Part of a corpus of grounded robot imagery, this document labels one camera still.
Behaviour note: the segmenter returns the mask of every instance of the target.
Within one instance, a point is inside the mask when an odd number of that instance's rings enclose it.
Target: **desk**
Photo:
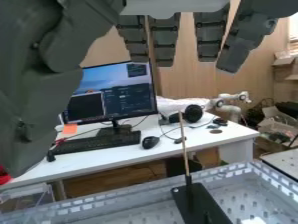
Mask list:
[[[208,123],[212,118],[214,115],[204,113],[199,122],[192,124],[192,126]],[[141,120],[142,117],[133,118],[129,119],[129,122],[125,123],[134,125]],[[142,131],[142,138],[161,135],[161,129],[157,122],[158,116],[151,115],[135,127],[135,130]],[[102,124],[79,126],[78,133],[101,127],[106,126]],[[178,124],[162,126],[162,129],[166,132],[175,127],[178,127]],[[228,122],[227,127],[222,127],[220,129],[223,131],[220,134],[210,134],[210,130],[206,129],[206,126],[196,129],[184,128],[184,135],[187,137],[187,151],[199,151],[206,148],[219,146],[219,156],[220,159],[226,162],[234,163],[240,161],[251,161],[252,141],[258,136],[258,132],[232,122]],[[77,136],[77,138],[91,137],[95,135],[95,133],[97,130]],[[167,135],[172,138],[180,137],[179,129],[174,130]],[[174,144],[172,140],[162,137],[158,145],[150,150],[143,150],[141,145],[133,145],[61,155],[55,157],[57,160],[53,163],[47,163],[43,159],[39,164],[22,176],[14,178],[10,183],[5,184],[4,186],[0,186],[0,191],[8,188],[30,185],[39,182],[57,181],[65,178],[86,175],[146,161],[158,160],[179,155],[180,153],[182,145]]]
[[[298,181],[298,149],[262,156],[260,159],[274,169]]]

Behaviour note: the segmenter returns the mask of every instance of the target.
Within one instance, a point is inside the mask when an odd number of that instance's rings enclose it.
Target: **white table surface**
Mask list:
[[[137,124],[141,119],[133,118],[125,124]],[[203,125],[211,121],[214,115],[204,113],[202,119],[192,126]],[[135,127],[135,130],[142,131],[142,139],[147,136],[159,136],[161,130],[158,126],[158,116],[151,115],[146,120]],[[102,124],[83,125],[78,127],[78,132],[93,130],[99,127],[106,127]],[[178,127],[178,124],[162,126],[163,131],[169,131]],[[227,127],[222,127],[220,134],[210,134],[206,126],[190,129],[184,128],[186,135],[186,147],[188,152],[198,151],[210,147],[243,141],[255,138],[259,134],[256,131],[228,122]],[[97,131],[81,135],[77,138],[91,137]],[[179,129],[167,134],[172,138],[180,137]],[[118,168],[141,162],[162,159],[182,153],[182,145],[174,144],[172,140],[166,137],[161,138],[158,145],[150,149],[143,150],[141,145],[109,148],[94,150],[89,152],[73,153],[55,156],[55,161],[49,163],[43,159],[34,168],[31,168],[22,176],[14,178],[8,184],[0,186],[0,190],[20,187],[39,182],[49,182],[70,178],[74,176],[90,174],[102,170]]]
[[[298,180],[298,149],[264,155],[260,159]]]

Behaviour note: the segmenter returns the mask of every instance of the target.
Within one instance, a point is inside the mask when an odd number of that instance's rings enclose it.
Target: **computer monitor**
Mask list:
[[[83,68],[65,124],[90,124],[157,114],[150,63],[122,62]]]

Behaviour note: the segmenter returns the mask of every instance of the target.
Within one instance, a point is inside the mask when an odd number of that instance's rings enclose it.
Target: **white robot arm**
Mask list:
[[[240,119],[240,108],[234,106],[234,105],[226,105],[228,100],[239,100],[244,103],[251,103],[251,100],[248,98],[248,92],[243,91],[238,94],[228,94],[228,93],[222,93],[218,95],[218,98],[212,99],[211,105],[215,108],[218,112],[228,113],[230,114],[230,120],[235,123],[239,122]]]

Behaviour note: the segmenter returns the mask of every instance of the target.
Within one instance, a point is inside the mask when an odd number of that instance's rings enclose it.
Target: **monitor stand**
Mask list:
[[[121,134],[127,134],[131,132],[131,125],[125,124],[125,125],[119,125],[118,121],[113,120],[113,127],[106,127],[106,128],[101,128],[98,133],[97,133],[97,137],[101,136],[106,136],[106,135],[121,135]]]

